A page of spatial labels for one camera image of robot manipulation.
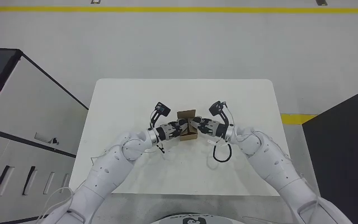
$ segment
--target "cabinet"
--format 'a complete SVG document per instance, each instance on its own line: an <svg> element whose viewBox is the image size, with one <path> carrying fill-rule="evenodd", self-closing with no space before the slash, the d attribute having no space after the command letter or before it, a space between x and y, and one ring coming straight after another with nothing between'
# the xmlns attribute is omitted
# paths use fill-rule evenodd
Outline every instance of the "cabinet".
<svg viewBox="0 0 358 224"><path fill-rule="evenodd" d="M0 49L0 222L36 219L68 186L87 112L22 51Z"/></svg>

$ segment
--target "small cardboard box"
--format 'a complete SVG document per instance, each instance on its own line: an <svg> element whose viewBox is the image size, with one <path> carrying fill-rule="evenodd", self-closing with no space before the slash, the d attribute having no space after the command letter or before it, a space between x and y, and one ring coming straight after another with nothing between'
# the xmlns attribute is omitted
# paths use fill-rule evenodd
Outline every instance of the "small cardboard box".
<svg viewBox="0 0 358 224"><path fill-rule="evenodd" d="M190 124L190 120L195 117L195 110L178 111L177 116L179 119L186 119L188 121L188 128L180 134L181 141L197 139L197 130Z"/></svg>

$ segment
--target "yellow stripe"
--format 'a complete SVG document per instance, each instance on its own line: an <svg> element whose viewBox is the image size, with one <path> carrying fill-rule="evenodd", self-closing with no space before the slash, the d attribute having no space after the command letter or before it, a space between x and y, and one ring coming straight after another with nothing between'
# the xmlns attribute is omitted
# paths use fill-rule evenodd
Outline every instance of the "yellow stripe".
<svg viewBox="0 0 358 224"><path fill-rule="evenodd" d="M357 14L358 8L251 8L251 7L101 7L101 6L0 6L0 12L207 12Z"/></svg>
<svg viewBox="0 0 358 224"><path fill-rule="evenodd" d="M303 124L317 115L314 114L281 114L283 124Z"/></svg>

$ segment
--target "table top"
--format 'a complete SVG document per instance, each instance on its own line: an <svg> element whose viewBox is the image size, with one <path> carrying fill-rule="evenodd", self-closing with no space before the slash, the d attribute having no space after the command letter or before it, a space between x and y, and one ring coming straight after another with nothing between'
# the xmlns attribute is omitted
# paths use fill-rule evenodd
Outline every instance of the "table top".
<svg viewBox="0 0 358 224"><path fill-rule="evenodd" d="M96 83L69 186L75 189L85 180L92 166L90 157L101 155L120 133L148 128L157 102L171 109L168 117L159 118L156 125L160 125L176 120L177 111L191 109L196 109L196 115L222 122L208 110L218 100L227 102L236 125L264 131L289 153L269 80L102 79ZM232 146L230 161L216 163L208 139L216 140L199 133L198 139L165 142L165 154L159 150L144 153L113 193L278 195L237 146ZM217 149L220 159L227 154L227 148Z"/></svg>

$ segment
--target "black wire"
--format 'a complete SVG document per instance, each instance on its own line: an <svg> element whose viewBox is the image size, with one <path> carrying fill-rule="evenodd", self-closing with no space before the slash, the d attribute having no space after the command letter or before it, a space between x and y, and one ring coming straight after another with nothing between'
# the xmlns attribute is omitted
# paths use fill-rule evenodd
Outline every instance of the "black wire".
<svg viewBox="0 0 358 224"><path fill-rule="evenodd" d="M231 145L228 143L228 147L229 147L229 152L230 152L230 155L229 157L226 159L226 160L219 160L217 159L217 157L215 156L215 151L216 151L216 145L214 146L214 150L213 150L213 158L218 161L218 162L227 162L231 159L231 155L232 155L232 150L231 150Z"/></svg>

